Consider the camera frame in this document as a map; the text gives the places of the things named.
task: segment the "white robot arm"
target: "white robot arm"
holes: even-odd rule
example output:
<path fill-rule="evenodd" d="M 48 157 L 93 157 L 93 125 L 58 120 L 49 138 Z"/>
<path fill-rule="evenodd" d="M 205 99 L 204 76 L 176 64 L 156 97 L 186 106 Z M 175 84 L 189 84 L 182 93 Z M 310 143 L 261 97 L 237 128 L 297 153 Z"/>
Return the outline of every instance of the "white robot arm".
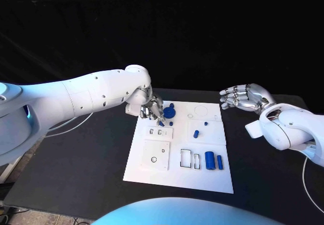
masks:
<path fill-rule="evenodd" d="M 147 69 L 139 65 L 61 82 L 0 83 L 0 165 L 24 155 L 55 124 L 124 102 L 126 113 L 165 122 L 163 100 L 152 91 Z"/>
<path fill-rule="evenodd" d="M 260 115 L 260 120 L 245 126 L 252 138 L 264 136 L 278 150 L 299 150 L 324 166 L 324 116 L 290 104 L 277 104 L 270 92 L 257 84 L 228 88 L 221 95 L 224 109 L 238 107 Z"/>

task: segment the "robotic hand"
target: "robotic hand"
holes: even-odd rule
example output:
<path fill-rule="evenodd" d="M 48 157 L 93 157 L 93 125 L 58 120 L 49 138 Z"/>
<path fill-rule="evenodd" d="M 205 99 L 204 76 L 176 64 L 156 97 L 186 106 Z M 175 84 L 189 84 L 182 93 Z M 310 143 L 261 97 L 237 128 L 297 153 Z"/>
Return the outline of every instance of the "robotic hand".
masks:
<path fill-rule="evenodd" d="M 267 89 L 257 84 L 234 86 L 219 94 L 224 109 L 238 107 L 260 115 L 260 120 L 245 126 L 252 138 L 264 136 L 277 149 L 300 151 L 324 166 L 324 116 L 290 104 L 277 104 Z"/>
<path fill-rule="evenodd" d="M 147 69 L 139 65 L 61 82 L 0 83 L 0 165 L 24 155 L 55 124 L 124 102 L 126 113 L 165 122 L 163 99 L 152 91 Z"/>

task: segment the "black table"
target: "black table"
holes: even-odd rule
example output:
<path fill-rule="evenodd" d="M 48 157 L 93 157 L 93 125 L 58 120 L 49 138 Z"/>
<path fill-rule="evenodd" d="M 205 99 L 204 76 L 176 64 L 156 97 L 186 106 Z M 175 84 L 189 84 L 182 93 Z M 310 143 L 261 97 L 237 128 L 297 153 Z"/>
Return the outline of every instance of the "black table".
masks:
<path fill-rule="evenodd" d="M 155 90 L 166 100 L 219 103 L 214 91 Z M 278 102 L 307 107 L 299 96 L 274 97 Z M 293 150 L 276 150 L 264 137 L 250 137 L 245 125 L 258 119 L 254 112 L 232 108 L 222 111 L 222 118 L 235 194 L 123 181 L 137 124 L 123 104 L 97 112 L 70 133 L 45 139 L 5 204 L 96 220 L 133 202 L 175 196 L 237 206 L 286 224 L 323 223 L 324 214 L 303 187 L 306 156 Z M 306 183 L 324 208 L 324 168 L 312 161 Z"/>

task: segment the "shape sorting board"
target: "shape sorting board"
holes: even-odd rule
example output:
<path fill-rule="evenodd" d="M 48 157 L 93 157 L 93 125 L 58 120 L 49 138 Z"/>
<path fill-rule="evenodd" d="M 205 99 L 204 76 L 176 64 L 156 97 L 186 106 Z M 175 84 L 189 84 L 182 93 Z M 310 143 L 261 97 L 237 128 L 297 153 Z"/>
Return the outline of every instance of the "shape sorting board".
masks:
<path fill-rule="evenodd" d="M 176 116 L 166 119 L 165 128 L 173 128 L 172 139 L 159 140 L 155 136 L 147 136 L 149 127 L 160 127 L 156 125 L 156 120 L 143 120 L 139 117 L 124 181 L 232 194 L 234 186 L 219 104 L 165 101 L 163 107 L 169 107 L 170 103 L 175 103 Z M 195 139 L 192 138 L 195 130 L 199 129 L 199 138 Z M 168 170 L 157 168 L 157 166 L 150 168 L 150 163 L 143 166 L 143 159 L 146 158 L 150 162 L 153 157 L 152 152 L 150 154 L 144 153 L 147 141 L 170 143 Z M 180 167 L 182 149 L 192 151 L 192 168 Z M 215 156 L 222 156 L 224 170 L 218 169 L 218 161 L 216 170 L 206 169 L 206 151 L 212 151 Z M 201 169 L 195 169 L 195 154 L 199 154 Z"/>

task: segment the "black backdrop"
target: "black backdrop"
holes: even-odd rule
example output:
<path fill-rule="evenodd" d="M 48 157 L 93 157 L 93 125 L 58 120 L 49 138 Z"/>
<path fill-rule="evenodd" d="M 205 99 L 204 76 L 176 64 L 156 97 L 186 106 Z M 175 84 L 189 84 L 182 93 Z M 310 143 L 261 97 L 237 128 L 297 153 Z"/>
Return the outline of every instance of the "black backdrop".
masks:
<path fill-rule="evenodd" d="M 153 87 L 218 90 L 258 83 L 324 113 L 316 6 L 225 12 L 218 2 L 0 3 L 0 81 L 35 84 L 143 65 Z"/>

